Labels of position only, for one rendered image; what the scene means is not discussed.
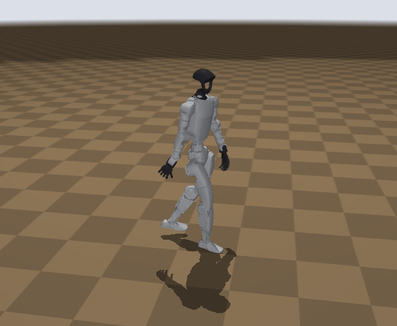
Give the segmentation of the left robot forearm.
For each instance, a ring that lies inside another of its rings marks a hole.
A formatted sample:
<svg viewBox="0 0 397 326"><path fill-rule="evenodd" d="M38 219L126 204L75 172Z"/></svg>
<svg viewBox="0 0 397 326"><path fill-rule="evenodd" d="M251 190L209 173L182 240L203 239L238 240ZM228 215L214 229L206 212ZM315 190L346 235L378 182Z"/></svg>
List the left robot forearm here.
<svg viewBox="0 0 397 326"><path fill-rule="evenodd" d="M212 131L213 136L215 137L215 141L218 145L218 149L222 151L222 146L225 145L227 148L227 145L225 144L224 137L222 136L222 131L221 127L219 127L217 130Z"/></svg>

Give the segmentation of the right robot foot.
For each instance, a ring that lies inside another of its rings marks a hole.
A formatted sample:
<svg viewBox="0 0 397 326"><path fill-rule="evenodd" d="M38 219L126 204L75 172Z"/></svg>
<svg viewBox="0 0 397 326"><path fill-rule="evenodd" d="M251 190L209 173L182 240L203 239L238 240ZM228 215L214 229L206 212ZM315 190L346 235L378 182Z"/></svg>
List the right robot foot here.
<svg viewBox="0 0 397 326"><path fill-rule="evenodd" d="M207 240L206 240L206 242L207 242ZM212 241L210 241L210 242L208 242L208 244L206 244L206 243L203 243L203 239L200 239L198 242L198 246L201 248L207 249L208 251L214 252L214 253L223 252L223 248L219 247Z"/></svg>

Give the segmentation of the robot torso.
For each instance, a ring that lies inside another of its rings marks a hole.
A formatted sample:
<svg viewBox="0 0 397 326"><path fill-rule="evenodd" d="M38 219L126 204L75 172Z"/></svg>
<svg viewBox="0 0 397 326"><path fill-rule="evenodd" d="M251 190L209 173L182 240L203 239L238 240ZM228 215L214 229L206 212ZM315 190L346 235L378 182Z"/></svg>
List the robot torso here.
<svg viewBox="0 0 397 326"><path fill-rule="evenodd" d="M207 100L201 100L202 96L198 95L197 97L189 97L188 101L192 101L196 103L195 111L193 115L190 117L190 123L186 130L190 135L191 149L188 152L189 161L193 158L197 158L198 162L204 165L208 159L208 149L206 146L203 146L204 140L208 137L211 121L213 118L214 112L214 99L212 96L207 96ZM195 98L194 98L195 97Z"/></svg>

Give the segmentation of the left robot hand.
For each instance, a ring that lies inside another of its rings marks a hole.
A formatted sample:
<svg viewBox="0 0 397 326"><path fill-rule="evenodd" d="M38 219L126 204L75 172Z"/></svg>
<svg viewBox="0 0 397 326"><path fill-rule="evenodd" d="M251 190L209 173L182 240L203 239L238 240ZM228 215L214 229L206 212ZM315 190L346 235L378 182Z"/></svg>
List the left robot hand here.
<svg viewBox="0 0 397 326"><path fill-rule="evenodd" d="M228 167L229 167L229 164L230 164L228 155L227 155L227 153L226 153L227 151L228 151L228 150L227 150L226 146L223 145L223 146L222 146L222 151L220 151L220 153L222 153L222 164L221 164L221 166L219 167L219 168L221 168L221 170L223 169L222 171L227 170ZM223 167L222 167L222 166L223 166Z"/></svg>

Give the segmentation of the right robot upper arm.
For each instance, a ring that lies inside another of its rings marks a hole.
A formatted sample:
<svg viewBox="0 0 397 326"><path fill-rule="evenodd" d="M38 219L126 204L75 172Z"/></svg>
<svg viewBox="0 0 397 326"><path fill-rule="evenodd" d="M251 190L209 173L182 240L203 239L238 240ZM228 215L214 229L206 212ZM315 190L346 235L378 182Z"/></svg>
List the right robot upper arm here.
<svg viewBox="0 0 397 326"><path fill-rule="evenodd" d="M186 143L190 140L190 135L189 133L186 132L189 123L190 123L190 117L193 115L195 111L195 105L196 103L192 101L185 102L181 105L180 107L180 118L179 118L179 124L178 124L178 131L177 133L182 133L184 136L184 139L182 143Z"/></svg>

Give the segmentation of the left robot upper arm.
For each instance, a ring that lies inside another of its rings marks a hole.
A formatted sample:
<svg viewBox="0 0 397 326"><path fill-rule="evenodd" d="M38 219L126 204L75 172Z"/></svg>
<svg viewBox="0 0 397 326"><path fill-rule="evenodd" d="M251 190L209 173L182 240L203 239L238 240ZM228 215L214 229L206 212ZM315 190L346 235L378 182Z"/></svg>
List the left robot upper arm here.
<svg viewBox="0 0 397 326"><path fill-rule="evenodd" d="M218 103L219 99L217 97L212 96L214 99L214 112L213 112L213 118L211 121L211 130L215 131L220 127L220 121L216 119L216 116L218 114Z"/></svg>

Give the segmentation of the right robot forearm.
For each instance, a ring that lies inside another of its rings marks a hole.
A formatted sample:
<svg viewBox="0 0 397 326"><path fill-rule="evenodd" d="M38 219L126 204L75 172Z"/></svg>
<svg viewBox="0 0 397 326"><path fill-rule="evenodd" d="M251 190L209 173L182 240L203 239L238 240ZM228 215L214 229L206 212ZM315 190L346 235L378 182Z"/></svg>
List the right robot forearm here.
<svg viewBox="0 0 397 326"><path fill-rule="evenodd" d="M184 148L184 144L182 143L183 139L184 139L183 134L178 133L174 141L173 153L168 161L168 164L170 164L171 166L173 166L174 163L181 158L181 153Z"/></svg>

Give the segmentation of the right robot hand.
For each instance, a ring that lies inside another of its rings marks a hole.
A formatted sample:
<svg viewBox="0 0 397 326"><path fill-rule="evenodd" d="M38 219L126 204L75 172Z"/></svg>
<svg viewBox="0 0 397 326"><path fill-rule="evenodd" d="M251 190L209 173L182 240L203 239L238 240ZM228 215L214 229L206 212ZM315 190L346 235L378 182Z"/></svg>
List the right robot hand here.
<svg viewBox="0 0 397 326"><path fill-rule="evenodd" d="M170 164L168 164L169 159L167 160L166 164L164 166L162 166L161 169L158 171L158 172L162 171L160 175L162 175L164 173L164 175L162 177L165 177L165 175L166 175L165 179L168 179L169 174L171 175L171 178L173 178L172 171L173 171L174 166L177 164L177 161L176 161L174 163L174 165L171 166Z"/></svg>

